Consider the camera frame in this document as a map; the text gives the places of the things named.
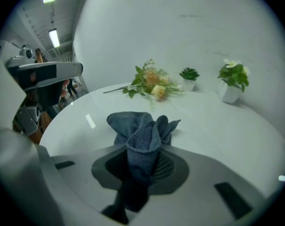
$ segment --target white planter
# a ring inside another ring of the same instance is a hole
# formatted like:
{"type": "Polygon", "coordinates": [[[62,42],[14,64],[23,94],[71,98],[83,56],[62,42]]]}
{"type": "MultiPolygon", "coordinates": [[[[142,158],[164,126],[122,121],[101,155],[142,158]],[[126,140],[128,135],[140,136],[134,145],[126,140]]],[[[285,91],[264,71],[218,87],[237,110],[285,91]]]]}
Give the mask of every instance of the white planter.
{"type": "Polygon", "coordinates": [[[183,79],[182,89],[187,90],[187,91],[192,91],[194,86],[195,86],[195,81],[183,79]]]}
{"type": "Polygon", "coordinates": [[[242,91],[238,87],[228,86],[224,81],[221,81],[218,88],[218,96],[225,103],[234,103],[241,95],[242,91]]]}

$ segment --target potted plant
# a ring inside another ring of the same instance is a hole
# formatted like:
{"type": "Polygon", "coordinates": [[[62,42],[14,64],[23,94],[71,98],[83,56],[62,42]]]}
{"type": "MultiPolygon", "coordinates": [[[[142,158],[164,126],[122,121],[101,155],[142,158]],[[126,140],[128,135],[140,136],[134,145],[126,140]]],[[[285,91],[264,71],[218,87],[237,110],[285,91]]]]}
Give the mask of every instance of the potted plant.
{"type": "Polygon", "coordinates": [[[179,74],[183,78],[182,88],[184,90],[192,91],[197,77],[200,76],[198,72],[195,69],[186,68],[179,74]]]}
{"type": "Polygon", "coordinates": [[[240,61],[224,59],[224,62],[225,65],[221,68],[218,77],[222,78],[218,88],[218,96],[223,102],[232,104],[249,85],[248,75],[250,72],[240,61]]]}

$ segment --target white wall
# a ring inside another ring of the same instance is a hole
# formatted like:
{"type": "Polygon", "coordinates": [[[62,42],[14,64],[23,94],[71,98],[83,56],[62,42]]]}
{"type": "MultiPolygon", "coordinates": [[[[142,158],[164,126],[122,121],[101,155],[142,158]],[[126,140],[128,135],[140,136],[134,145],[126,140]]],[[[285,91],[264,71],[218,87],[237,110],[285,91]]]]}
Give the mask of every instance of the white wall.
{"type": "Polygon", "coordinates": [[[217,91],[223,59],[251,70],[243,101],[285,137],[285,32],[262,0],[86,0],[74,33],[89,91],[133,80],[153,58],[175,79],[217,91]]]}

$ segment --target gray cloth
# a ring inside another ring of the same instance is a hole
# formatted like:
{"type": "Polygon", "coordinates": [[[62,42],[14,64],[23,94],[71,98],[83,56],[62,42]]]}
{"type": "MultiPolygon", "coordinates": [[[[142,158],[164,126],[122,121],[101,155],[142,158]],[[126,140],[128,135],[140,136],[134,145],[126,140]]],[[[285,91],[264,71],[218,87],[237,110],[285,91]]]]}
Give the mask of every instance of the gray cloth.
{"type": "Polygon", "coordinates": [[[106,121],[117,132],[114,144],[125,143],[127,146],[132,177],[141,185],[151,185],[159,147],[171,144],[171,132],[180,120],[168,123],[165,115],[153,121],[146,112],[119,112],[109,115],[106,121]]]}

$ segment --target succulent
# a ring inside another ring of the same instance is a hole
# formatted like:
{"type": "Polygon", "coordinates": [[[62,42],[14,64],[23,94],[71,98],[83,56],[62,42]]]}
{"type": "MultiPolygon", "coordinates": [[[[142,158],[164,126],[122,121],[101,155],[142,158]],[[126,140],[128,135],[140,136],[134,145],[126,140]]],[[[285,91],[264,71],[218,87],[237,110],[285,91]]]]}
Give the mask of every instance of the succulent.
{"type": "Polygon", "coordinates": [[[180,76],[185,80],[195,81],[200,75],[195,69],[186,68],[180,73],[180,76]]]}

